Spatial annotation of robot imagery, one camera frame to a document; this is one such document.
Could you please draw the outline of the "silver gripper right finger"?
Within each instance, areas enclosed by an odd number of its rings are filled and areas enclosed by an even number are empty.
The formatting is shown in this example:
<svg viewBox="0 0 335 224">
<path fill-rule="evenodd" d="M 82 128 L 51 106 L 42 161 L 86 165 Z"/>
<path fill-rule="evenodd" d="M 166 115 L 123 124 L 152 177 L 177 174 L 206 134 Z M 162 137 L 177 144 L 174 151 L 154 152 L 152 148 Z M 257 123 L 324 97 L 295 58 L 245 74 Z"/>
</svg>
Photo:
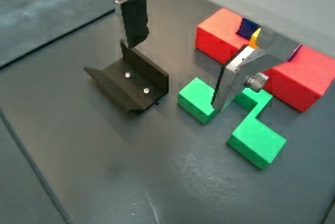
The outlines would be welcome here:
<svg viewBox="0 0 335 224">
<path fill-rule="evenodd" d="M 244 45 L 221 68 L 212 106 L 221 112 L 245 88 L 259 92 L 268 76 L 265 70 L 290 60 L 302 44 L 263 27 L 257 40 L 257 48 Z"/>
</svg>

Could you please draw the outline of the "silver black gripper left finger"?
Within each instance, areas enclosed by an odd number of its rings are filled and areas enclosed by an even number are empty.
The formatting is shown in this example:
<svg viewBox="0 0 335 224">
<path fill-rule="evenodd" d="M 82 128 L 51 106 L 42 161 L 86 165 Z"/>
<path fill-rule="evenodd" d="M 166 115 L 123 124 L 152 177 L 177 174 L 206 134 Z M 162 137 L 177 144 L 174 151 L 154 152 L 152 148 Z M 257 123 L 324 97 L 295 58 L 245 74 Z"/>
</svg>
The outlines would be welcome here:
<svg viewBox="0 0 335 224">
<path fill-rule="evenodd" d="M 115 11 L 127 47 L 134 48 L 149 35 L 146 0 L 115 0 Z"/>
</svg>

